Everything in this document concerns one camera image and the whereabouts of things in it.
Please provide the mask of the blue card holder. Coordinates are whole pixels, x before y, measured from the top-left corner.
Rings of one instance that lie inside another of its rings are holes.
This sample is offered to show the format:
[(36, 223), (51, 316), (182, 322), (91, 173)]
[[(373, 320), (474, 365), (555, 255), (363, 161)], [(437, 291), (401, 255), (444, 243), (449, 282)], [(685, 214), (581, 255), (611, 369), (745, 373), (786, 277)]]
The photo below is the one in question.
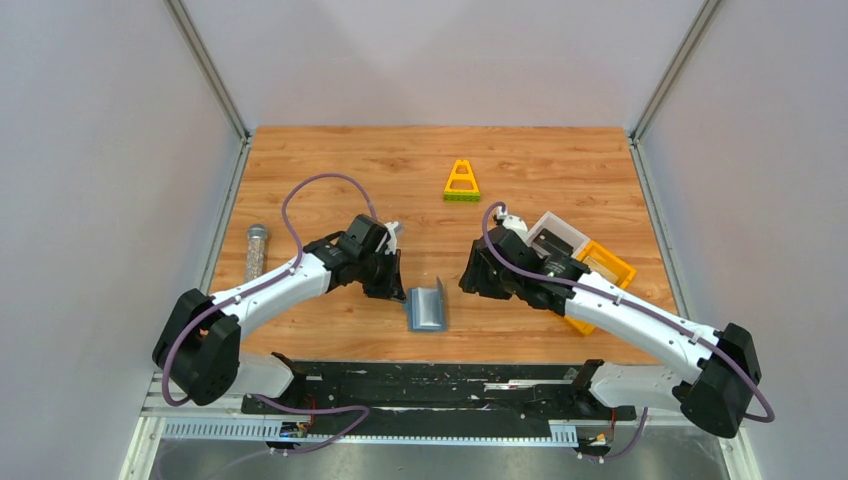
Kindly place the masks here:
[(446, 294), (439, 277), (432, 288), (410, 288), (403, 309), (409, 331), (444, 332), (448, 329)]

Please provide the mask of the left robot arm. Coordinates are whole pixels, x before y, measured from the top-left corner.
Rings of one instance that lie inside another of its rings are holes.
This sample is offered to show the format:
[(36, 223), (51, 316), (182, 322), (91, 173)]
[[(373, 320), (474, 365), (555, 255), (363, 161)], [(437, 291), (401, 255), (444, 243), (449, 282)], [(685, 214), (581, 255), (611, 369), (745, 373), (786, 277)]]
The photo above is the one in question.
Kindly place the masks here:
[(403, 226), (360, 214), (344, 231), (306, 244), (286, 264), (247, 283), (208, 295), (193, 288), (176, 301), (152, 351), (163, 383), (209, 405), (227, 394), (280, 397), (295, 379), (280, 354), (244, 353), (260, 326), (351, 283), (369, 298), (404, 302), (398, 239)]

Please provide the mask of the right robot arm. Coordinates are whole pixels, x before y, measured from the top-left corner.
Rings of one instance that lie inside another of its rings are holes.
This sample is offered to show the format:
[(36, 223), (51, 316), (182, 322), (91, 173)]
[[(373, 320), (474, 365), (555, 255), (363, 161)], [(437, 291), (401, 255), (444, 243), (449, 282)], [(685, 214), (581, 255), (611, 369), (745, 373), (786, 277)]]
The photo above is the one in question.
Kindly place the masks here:
[(692, 424), (733, 438), (748, 408), (763, 397), (752, 334), (735, 323), (718, 330), (681, 318), (624, 291), (566, 254), (555, 241), (537, 251), (517, 232), (497, 226), (472, 244), (459, 286), (465, 293), (508, 300), (593, 324), (660, 360), (655, 380), (629, 375), (603, 361), (591, 368), (587, 390), (607, 407), (648, 406), (680, 411)]

